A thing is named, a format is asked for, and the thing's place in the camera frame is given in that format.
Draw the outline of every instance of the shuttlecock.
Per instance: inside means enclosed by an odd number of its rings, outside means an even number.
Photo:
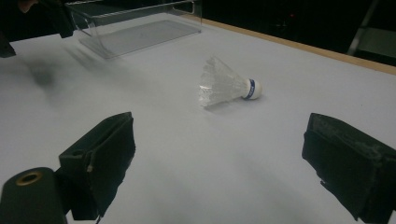
[[[262,95],[262,85],[240,77],[217,57],[206,61],[201,75],[199,102],[201,106],[228,102],[238,97],[257,99]]]

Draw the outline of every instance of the shuttlecock cork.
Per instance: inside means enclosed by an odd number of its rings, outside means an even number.
[[[261,95],[262,84],[258,81],[240,77],[215,56],[206,61],[200,83],[201,106],[229,102],[238,97],[254,100]]]

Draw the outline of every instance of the acrylic tray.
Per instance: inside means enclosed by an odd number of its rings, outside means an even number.
[[[201,32],[202,0],[99,0],[66,4],[80,43],[111,58]]]

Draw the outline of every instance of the blue band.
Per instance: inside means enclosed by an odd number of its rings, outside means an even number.
[[[255,83],[254,83],[254,80],[253,79],[249,79],[249,81],[250,81],[250,91],[248,92],[248,95],[247,95],[247,97],[245,97],[244,99],[250,99],[250,97],[253,95],[253,93],[254,93],[254,89],[256,88],[255,86]]]

